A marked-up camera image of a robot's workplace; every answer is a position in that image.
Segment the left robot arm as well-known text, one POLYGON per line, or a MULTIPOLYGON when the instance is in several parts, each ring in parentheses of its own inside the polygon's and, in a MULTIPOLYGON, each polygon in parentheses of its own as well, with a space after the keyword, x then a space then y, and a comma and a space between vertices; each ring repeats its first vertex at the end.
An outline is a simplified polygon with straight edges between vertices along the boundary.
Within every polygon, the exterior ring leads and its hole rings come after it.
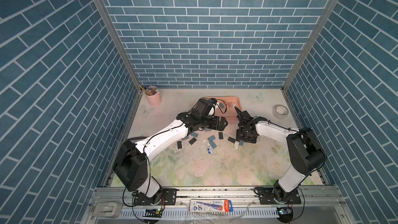
POLYGON ((113 164, 113 172, 126 190, 138 191, 151 203, 157 203, 161 198, 162 187, 151 175, 151 160, 171 144, 193 132, 202 129, 223 131, 228 122, 225 117, 215 115, 219 107, 215 98, 200 98, 194 107, 178 114, 171 124, 158 133, 142 140, 126 140, 113 164))

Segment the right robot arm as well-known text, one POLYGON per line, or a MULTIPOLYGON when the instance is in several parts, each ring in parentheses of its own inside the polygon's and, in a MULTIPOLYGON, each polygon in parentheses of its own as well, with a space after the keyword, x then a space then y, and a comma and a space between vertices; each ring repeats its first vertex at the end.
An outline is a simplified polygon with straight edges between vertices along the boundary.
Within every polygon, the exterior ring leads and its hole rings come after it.
POLYGON ((235 110, 237 141, 255 144, 259 136, 265 136, 288 146, 291 166, 274 184, 274 195, 282 197, 294 192, 308 176, 323 167, 327 155, 312 129, 294 130, 264 117, 252 117, 238 107, 235 110))

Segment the pink storage tray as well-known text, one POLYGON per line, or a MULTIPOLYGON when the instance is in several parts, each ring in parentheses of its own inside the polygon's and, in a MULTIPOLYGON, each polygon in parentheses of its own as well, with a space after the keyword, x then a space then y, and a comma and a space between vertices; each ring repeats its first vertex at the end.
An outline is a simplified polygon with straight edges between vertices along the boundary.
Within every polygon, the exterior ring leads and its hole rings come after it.
POLYGON ((237 96, 209 96, 208 99, 217 100, 215 116, 236 118, 236 107, 241 110, 240 100, 237 96))

